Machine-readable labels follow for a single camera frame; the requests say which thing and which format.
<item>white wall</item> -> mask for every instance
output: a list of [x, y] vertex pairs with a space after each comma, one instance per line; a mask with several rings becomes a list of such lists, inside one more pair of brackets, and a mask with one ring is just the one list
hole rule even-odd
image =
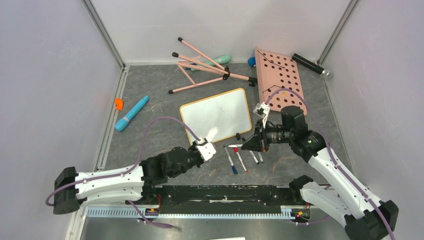
[[80, 0], [0, 1], [0, 239], [65, 237], [44, 200], [92, 170], [119, 73]]
[[246, 62], [256, 45], [318, 59], [349, 0], [92, 0], [126, 63], [194, 57], [187, 42], [217, 58]]
[[399, 207], [398, 239], [422, 239], [424, 2], [360, 1], [324, 65], [352, 167]]

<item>pegboard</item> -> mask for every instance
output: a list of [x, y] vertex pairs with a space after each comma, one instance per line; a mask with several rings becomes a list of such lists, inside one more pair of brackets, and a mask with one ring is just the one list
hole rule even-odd
[[[265, 102], [270, 95], [279, 88], [287, 88], [296, 91], [303, 99], [301, 79], [298, 65], [289, 56], [263, 51], [255, 47], [257, 85], [259, 88], [259, 100]], [[306, 115], [307, 110], [302, 101], [289, 91], [277, 93], [269, 102], [272, 111], [280, 112], [286, 106], [298, 106]]]

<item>orange object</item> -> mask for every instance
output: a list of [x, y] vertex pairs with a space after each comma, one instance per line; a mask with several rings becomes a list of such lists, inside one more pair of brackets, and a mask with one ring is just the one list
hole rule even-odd
[[122, 99], [116, 98], [115, 99], [115, 104], [116, 104], [116, 110], [122, 110], [122, 108], [124, 107], [124, 101], [122, 101]]

